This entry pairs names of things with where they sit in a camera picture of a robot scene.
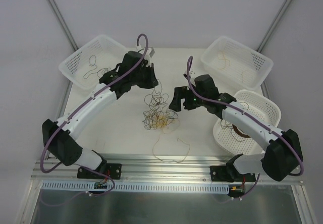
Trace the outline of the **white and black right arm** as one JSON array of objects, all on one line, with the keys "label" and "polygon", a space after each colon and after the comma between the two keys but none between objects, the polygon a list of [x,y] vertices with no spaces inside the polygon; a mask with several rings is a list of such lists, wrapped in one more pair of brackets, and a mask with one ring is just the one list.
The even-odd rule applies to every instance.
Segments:
[{"label": "white and black right arm", "polygon": [[169,108],[193,110],[204,107],[219,119],[231,123],[254,140],[263,153],[245,155],[239,153],[226,163],[227,177],[238,181],[245,174],[266,174],[275,181],[287,176],[298,177],[304,173],[303,156],[298,134],[289,129],[283,131],[252,114],[228,93],[219,93],[208,74],[191,79],[184,74],[187,86],[174,89]]}]

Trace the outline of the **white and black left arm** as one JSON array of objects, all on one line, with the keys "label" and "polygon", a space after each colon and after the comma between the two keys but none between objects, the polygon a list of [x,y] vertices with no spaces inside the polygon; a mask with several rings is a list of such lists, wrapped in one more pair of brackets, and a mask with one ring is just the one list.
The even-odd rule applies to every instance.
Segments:
[{"label": "white and black left arm", "polygon": [[133,86],[152,89],[158,85],[152,55],[151,48],[144,52],[127,52],[121,63],[100,77],[83,103],[54,122],[46,120],[42,124],[44,151],[49,151],[65,166],[75,164],[95,178],[105,177],[108,173],[106,159],[80,146],[77,139],[92,119]]}]

